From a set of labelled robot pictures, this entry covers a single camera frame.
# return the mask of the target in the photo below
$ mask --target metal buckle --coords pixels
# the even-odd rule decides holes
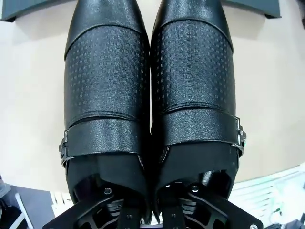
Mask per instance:
[[[243,127],[240,125],[240,119],[235,117],[237,120],[237,144],[232,144],[233,147],[236,147],[240,150],[239,157],[244,154],[244,146],[247,140],[247,134],[244,132]]]
[[[59,152],[60,152],[60,156],[61,156],[61,165],[64,168],[66,167],[67,161],[74,158],[72,156],[68,156],[67,142],[68,142],[68,130],[65,130],[64,137],[61,141],[61,144],[59,145]]]

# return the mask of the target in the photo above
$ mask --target table surface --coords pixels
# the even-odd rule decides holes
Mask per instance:
[[[138,0],[151,37],[160,0]],[[64,49],[76,2],[0,22],[0,172],[6,183],[67,192]],[[305,31],[294,0],[281,19],[225,7],[234,43],[237,115],[248,134],[236,181],[305,161]]]

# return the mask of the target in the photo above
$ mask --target gray floor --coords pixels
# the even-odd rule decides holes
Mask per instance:
[[[8,204],[18,207],[15,194],[19,193],[25,209],[35,229],[41,229],[54,219],[50,192],[11,186],[11,191],[2,199]]]

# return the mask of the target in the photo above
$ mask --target white table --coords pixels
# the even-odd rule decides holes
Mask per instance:
[[[151,37],[160,0],[138,0]],[[21,187],[67,192],[64,49],[75,2],[0,22],[0,172]],[[282,19],[225,7],[234,43],[237,115],[248,134],[236,181],[305,161],[305,31],[295,0]]]

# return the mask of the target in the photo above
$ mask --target bolt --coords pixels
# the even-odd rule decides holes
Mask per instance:
[[[192,186],[192,192],[198,192],[199,188],[197,186]]]
[[[252,224],[252,225],[250,226],[250,229],[258,229],[258,227],[257,227],[255,224]]]
[[[104,193],[106,194],[106,195],[109,195],[109,194],[111,194],[112,193],[112,189],[111,188],[105,188],[105,191],[104,191]]]

